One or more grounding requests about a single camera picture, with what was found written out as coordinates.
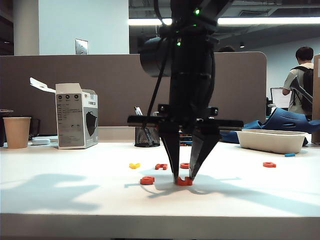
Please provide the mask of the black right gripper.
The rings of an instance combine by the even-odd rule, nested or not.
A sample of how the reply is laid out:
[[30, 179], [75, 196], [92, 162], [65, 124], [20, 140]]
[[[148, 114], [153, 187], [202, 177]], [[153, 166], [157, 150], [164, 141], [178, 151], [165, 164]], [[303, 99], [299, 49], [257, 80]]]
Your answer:
[[178, 73], [170, 77], [169, 103], [159, 104], [159, 116], [130, 115], [130, 126], [157, 127], [169, 158], [173, 181], [180, 168], [179, 130], [192, 134], [189, 177], [194, 180], [203, 162], [220, 140], [221, 130], [240, 130], [241, 120], [215, 119], [219, 109], [210, 107], [215, 86], [213, 73]]

